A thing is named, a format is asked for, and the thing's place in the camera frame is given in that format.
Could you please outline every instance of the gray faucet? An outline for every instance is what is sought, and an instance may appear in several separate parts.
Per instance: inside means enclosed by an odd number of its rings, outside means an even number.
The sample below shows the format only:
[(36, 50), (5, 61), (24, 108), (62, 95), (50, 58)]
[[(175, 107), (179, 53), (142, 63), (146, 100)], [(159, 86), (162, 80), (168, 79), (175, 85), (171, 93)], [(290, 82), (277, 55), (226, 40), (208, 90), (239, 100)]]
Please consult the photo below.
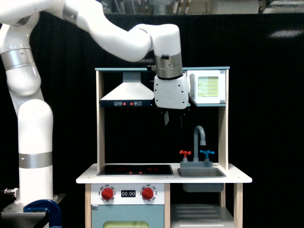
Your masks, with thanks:
[(199, 133), (200, 133), (200, 145), (206, 146), (206, 136), (204, 128), (197, 126), (194, 129), (194, 153), (193, 153), (193, 162), (199, 162)]
[(201, 126), (197, 126), (194, 129), (194, 156), (193, 156), (193, 162), (188, 162), (187, 158), (184, 158), (183, 161), (180, 163), (181, 168), (211, 168), (212, 167), (212, 162), (208, 158), (208, 154), (214, 152), (210, 151), (201, 151), (206, 154), (206, 159), (205, 161), (199, 161), (199, 136), (200, 136), (200, 145), (205, 146), (206, 145), (206, 136), (205, 136), (205, 131), (204, 128)]

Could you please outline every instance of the blue clamp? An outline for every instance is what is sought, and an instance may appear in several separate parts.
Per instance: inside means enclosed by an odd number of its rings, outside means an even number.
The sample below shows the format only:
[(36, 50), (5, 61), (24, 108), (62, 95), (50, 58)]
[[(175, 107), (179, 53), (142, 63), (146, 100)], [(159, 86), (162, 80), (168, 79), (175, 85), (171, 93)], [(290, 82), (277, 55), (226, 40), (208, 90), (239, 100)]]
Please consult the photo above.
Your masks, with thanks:
[(200, 153), (204, 153), (205, 155), (206, 155), (206, 158), (209, 158), (209, 154), (211, 153), (211, 154), (215, 154), (214, 153), (214, 151), (209, 151), (209, 150), (207, 150), (207, 151), (199, 151)]
[(48, 224), (50, 228), (62, 228), (61, 210), (54, 201), (50, 199), (40, 199), (29, 203), (23, 208), (23, 212), (35, 211), (46, 211), (48, 213)]

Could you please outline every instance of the oven door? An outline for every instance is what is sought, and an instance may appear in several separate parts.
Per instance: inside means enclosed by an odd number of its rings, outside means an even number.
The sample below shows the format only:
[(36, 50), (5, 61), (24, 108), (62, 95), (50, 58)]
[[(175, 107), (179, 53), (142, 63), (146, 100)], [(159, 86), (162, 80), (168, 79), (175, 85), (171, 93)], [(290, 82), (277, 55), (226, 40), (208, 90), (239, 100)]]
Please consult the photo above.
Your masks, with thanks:
[(164, 205), (98, 205), (92, 228), (164, 228)]

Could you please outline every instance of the black stovetop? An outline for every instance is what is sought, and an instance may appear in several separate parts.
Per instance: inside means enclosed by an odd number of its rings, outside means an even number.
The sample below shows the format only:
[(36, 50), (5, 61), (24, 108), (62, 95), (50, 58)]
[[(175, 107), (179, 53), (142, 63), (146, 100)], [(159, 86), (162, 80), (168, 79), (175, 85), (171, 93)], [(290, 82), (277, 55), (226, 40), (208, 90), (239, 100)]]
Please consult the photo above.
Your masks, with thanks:
[(105, 175), (172, 175), (172, 168), (170, 165), (105, 165), (105, 167), (98, 173), (98, 176)]

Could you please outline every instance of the red knob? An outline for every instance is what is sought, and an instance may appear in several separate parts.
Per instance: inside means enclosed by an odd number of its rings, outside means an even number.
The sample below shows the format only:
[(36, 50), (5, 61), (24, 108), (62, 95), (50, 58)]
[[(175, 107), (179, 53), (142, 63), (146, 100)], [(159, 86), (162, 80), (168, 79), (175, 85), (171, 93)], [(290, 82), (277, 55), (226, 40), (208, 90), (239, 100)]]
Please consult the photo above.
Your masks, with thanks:
[(180, 151), (180, 154), (184, 154), (184, 158), (187, 158), (187, 155), (191, 155), (191, 151)]
[(104, 200), (110, 200), (112, 199), (114, 193), (113, 190), (111, 188), (105, 188), (102, 192), (101, 192), (101, 197)]
[(153, 195), (154, 195), (154, 192), (152, 189), (150, 188), (145, 188), (142, 190), (142, 197), (145, 199), (145, 200), (150, 200), (153, 198)]

